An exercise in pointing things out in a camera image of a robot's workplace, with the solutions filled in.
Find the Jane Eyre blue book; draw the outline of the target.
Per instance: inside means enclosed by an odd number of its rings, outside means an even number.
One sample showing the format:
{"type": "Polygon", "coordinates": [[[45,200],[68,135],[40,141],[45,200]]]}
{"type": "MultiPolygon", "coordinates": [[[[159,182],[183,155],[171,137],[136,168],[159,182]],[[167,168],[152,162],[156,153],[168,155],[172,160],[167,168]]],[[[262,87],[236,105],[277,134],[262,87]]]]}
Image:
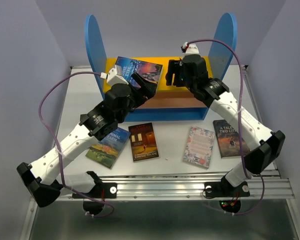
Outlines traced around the Jane Eyre blue book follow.
{"type": "Polygon", "coordinates": [[[127,82],[132,84],[136,88],[140,86],[132,79],[131,75],[137,72],[144,79],[149,82],[157,83],[161,79],[163,65],[158,63],[152,63],[148,61],[137,60],[128,57],[118,56],[115,62],[122,69],[122,76],[127,82]]]}

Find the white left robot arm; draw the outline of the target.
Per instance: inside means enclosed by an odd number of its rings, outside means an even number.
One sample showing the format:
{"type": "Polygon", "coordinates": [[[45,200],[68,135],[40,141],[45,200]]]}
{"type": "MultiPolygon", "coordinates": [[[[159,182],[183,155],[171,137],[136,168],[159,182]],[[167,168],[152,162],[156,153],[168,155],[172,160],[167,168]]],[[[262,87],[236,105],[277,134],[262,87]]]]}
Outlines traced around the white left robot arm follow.
{"type": "Polygon", "coordinates": [[[82,184],[73,181],[66,183],[64,168],[87,148],[115,131],[129,113],[153,98],[157,92],[156,83],[144,79],[136,72],[131,76],[139,87],[133,86],[113,71],[93,72],[93,75],[112,84],[103,101],[88,113],[80,115],[79,123],[62,141],[58,141],[50,126],[42,121],[51,133],[55,147],[39,159],[31,163],[22,162],[16,168],[23,184],[41,208],[57,200],[62,189],[89,200],[98,196],[103,183],[93,171],[81,175],[82,184]]]}

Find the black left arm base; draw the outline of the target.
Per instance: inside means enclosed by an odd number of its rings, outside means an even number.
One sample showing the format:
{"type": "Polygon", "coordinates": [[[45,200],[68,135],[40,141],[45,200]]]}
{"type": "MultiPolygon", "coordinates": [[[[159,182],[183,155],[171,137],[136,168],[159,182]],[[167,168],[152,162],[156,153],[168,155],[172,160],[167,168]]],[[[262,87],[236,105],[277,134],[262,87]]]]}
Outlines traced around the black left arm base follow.
{"type": "Polygon", "coordinates": [[[114,207],[109,202],[106,202],[106,199],[116,199],[117,191],[118,184],[115,182],[104,182],[102,184],[97,184],[86,195],[97,200],[98,202],[84,200],[82,207],[85,215],[92,218],[103,218],[110,216],[114,212],[114,207]]]}

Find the Edward Tulane brown book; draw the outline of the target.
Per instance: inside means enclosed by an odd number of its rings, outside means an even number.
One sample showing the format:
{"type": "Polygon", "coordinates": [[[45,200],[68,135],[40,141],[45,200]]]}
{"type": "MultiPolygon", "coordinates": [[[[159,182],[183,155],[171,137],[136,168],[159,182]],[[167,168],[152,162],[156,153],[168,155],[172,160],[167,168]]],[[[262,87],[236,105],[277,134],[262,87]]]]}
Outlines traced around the Edward Tulane brown book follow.
{"type": "Polygon", "coordinates": [[[159,157],[156,137],[151,122],[131,125],[130,146],[134,163],[159,157]]]}

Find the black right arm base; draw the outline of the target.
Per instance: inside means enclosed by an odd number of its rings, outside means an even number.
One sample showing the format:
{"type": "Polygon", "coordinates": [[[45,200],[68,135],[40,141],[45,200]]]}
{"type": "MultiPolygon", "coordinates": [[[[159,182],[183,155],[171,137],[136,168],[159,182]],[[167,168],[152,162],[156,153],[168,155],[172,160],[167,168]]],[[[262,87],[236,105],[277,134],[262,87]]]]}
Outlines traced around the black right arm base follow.
{"type": "Polygon", "coordinates": [[[241,198],[250,196],[250,189],[246,181],[239,186],[221,181],[205,182],[202,196],[208,200],[219,199],[220,210],[232,215],[238,214],[241,209],[241,198]]]}

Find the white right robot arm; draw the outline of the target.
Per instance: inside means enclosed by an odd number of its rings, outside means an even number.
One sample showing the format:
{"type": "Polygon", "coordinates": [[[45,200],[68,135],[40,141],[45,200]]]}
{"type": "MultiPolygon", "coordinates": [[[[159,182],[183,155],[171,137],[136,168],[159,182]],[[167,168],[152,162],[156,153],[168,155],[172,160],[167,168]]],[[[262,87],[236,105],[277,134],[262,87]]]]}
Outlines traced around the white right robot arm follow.
{"type": "Polygon", "coordinates": [[[197,100],[230,124],[239,134],[239,140],[249,147],[250,152],[241,158],[241,163],[222,178],[223,194],[232,195],[241,183],[260,174],[280,155],[286,138],[284,133],[264,126],[240,106],[222,80],[209,77],[206,61],[200,55],[169,60],[165,79],[168,86],[186,87],[197,100]]]}

